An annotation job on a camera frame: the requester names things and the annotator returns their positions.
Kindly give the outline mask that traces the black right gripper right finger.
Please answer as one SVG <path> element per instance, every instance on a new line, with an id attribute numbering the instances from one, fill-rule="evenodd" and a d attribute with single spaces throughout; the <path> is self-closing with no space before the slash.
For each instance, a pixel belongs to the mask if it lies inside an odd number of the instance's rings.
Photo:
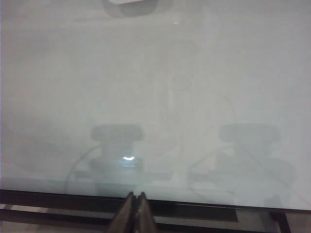
<path id="1" fill-rule="evenodd" d="M 135 214 L 135 232 L 157 233 L 156 222 L 144 192 L 141 192 L 138 198 L 137 211 Z"/>

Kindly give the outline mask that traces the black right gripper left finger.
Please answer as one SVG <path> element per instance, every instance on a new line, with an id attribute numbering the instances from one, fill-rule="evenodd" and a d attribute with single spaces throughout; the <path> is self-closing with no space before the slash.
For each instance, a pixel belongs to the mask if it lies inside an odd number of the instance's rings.
<path id="1" fill-rule="evenodd" d="M 122 206 L 110 222 L 110 232 L 131 233 L 133 230 L 135 210 L 136 196 L 133 192 L 129 192 Z"/>

